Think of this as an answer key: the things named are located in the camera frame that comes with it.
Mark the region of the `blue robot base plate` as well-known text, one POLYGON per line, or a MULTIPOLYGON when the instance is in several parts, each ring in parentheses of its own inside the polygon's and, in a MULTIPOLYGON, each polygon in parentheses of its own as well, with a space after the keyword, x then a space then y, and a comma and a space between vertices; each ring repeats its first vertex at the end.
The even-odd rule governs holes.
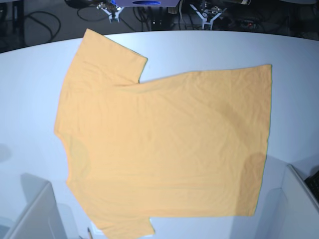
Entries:
POLYGON ((175 7, 180 0, 112 0, 120 7, 133 7, 133 6, 161 6, 161 7, 175 7))

